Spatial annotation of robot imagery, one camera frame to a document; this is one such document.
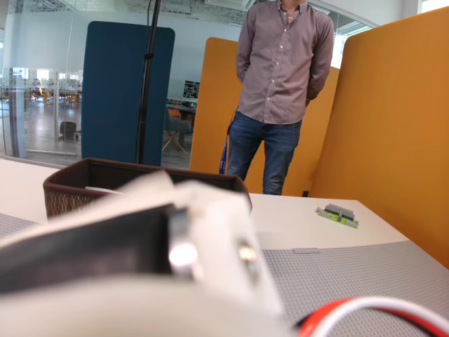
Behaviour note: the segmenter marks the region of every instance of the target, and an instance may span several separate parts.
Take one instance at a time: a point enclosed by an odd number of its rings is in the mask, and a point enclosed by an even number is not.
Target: white table
[[[0,213],[46,223],[43,181],[48,168],[0,159]],[[408,240],[358,201],[252,194],[253,220],[263,249],[337,248]],[[357,230],[319,217],[317,207],[329,203],[351,209]]]

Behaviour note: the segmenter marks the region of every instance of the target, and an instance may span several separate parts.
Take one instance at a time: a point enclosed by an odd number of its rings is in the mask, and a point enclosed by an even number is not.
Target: blue lanyard
[[[224,143],[224,149],[222,153],[222,161],[220,162],[220,170],[218,171],[218,174],[226,174],[226,159],[227,159],[227,137],[229,136],[229,132],[231,131],[231,125],[234,121],[234,116],[231,118],[231,122],[229,123],[229,126],[227,128],[226,132],[226,142]]]

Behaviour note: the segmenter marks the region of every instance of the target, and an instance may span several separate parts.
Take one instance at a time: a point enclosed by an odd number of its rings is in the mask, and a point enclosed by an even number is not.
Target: man's arm
[[[237,77],[243,83],[246,70],[250,67],[251,50],[253,49],[253,39],[255,31],[255,7],[251,7],[246,15],[245,22],[241,28],[239,47],[237,49]]]
[[[309,85],[307,87],[306,105],[314,100],[324,88],[330,71],[334,46],[334,24],[326,16],[320,24],[318,41],[315,45],[314,57],[311,60]]]

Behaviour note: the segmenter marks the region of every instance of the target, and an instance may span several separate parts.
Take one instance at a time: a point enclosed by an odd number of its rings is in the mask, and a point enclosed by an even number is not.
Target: brown woven basket
[[[245,193],[249,198],[248,189],[242,179],[236,176],[87,158],[63,168],[43,182],[47,216],[50,218],[69,213],[108,194],[87,190],[86,186],[117,190],[137,177],[155,171],[166,171],[174,183],[199,180],[226,190]]]

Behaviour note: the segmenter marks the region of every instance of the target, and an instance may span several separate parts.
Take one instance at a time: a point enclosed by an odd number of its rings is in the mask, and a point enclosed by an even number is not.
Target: yellow partition
[[[351,37],[311,190],[359,200],[446,267],[448,83],[449,8]]]
[[[239,105],[242,85],[236,75],[237,42],[210,38],[206,44],[203,72],[196,109],[190,169],[218,173],[225,136]],[[302,196],[309,191],[328,127],[338,69],[332,68],[326,87],[307,108],[284,195]],[[252,193],[262,193],[264,144],[255,155],[245,184]]]

